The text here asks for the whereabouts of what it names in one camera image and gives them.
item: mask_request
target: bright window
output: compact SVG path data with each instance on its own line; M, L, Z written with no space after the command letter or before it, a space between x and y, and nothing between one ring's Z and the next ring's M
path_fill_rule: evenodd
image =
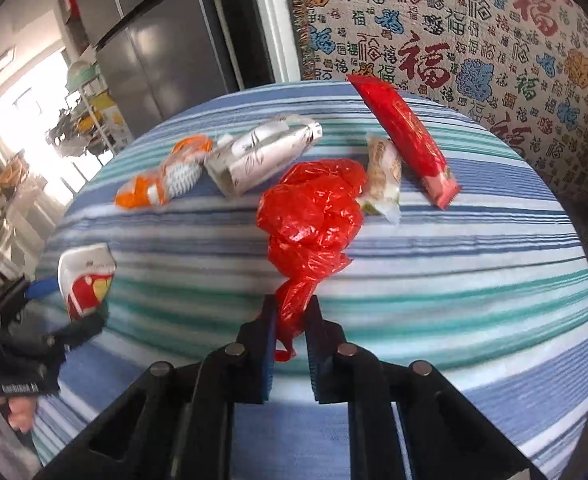
M0 137L14 152L25 150L30 170L42 174L48 181L45 193L61 204L73 198L68 186L78 192L101 169L97 158L87 153L61 158L45 140L47 131L56 126L60 111L68 109L80 97L78 92L68 97L67 75L63 56L53 54L0 98ZM100 157L103 164L112 158L111 153L107 159L104 155Z

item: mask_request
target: yellow object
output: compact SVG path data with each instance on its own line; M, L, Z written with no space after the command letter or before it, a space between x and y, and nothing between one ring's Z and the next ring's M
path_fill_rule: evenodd
M22 152L13 156L0 174L0 187L11 189L27 178L30 165L23 158Z
M94 289L94 295L98 301L103 301L105 296L107 296L107 291L110 290L111 284L111 278L107 278L106 280L94 280L92 288Z
M167 168L177 163L200 164L214 147L205 135L187 137L177 143L162 163L151 171L136 175L116 193L114 203L125 209L149 207L169 202L165 187Z
M99 123L103 122L103 114L101 114L100 111L95 110L94 115L96 116L96 120L99 121ZM84 134L85 132L89 132L93 127L94 121L92 121L92 118L89 116L89 114L87 117L84 117L76 123L77 131L79 131L82 134Z
M106 90L94 97L91 97L89 101L90 105L92 105L96 110L105 110L107 108L116 106L116 102L114 102L114 99L112 99L112 96L109 95Z

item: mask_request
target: red wrapper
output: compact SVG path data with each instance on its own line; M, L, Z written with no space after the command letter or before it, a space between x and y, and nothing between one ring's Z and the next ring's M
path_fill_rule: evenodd
M305 309L316 285L343 270L343 250L363 224L356 198L367 174L349 158L299 162L259 202L256 225L269 233L267 257L288 277L276 298L276 338L285 350L276 361L296 355L294 338L305 331Z
M389 83L363 75L347 79L416 172L431 201L441 209L447 207L462 188L421 120Z

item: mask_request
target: striped fabric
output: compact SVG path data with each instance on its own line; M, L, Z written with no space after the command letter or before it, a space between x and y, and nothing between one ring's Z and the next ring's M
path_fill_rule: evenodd
M317 289L324 315L381 359L433 362L557 478L588 412L588 265L580 241L553 194L501 140L441 105L407 101L464 191L440 211L404 169L401 225L365 219L347 251L354 262ZM163 208L112 205L126 179L157 165L187 134L238 134L282 113L322 124L323 138L305 158L366 164L365 133L382 133L348 84L244 91L156 127L72 203L39 274L55 272L63 250L104 241L118 269L106 330L69 356L61 395L40 403L34 435L44 461L151 362L191 363L234 340L261 296L283 282L255 226L260 193L274 180L228 201L204 176ZM53 324L66 316L53 296L33 311ZM349 478L346 406L314 404L303 337L296 351L298 358L276 366L266 406L237 409L236 479Z

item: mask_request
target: wrapper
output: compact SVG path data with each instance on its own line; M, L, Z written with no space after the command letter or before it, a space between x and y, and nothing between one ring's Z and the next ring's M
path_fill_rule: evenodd
M186 137L178 142L165 160L123 184L114 203L125 209L165 205L189 191L200 178L201 164L214 142L205 135Z
M421 120L389 83L361 75L348 75L347 79L421 179L434 205L447 207L462 188Z
M310 118L275 118L217 148L205 168L226 197L240 196L290 165L322 136L321 125Z
M384 215L397 224L401 219L401 156L388 137L367 134L365 138L369 149L367 186L358 202L366 213Z
M58 286L70 319L96 311L107 295L116 263L107 244L68 249L58 260Z
M305 330L305 308L316 285L343 270L343 253L363 224L356 197L367 175L349 158L296 164L259 202L256 225L269 233L267 257L288 280L279 286L276 337L285 350L276 361L296 355L294 338Z

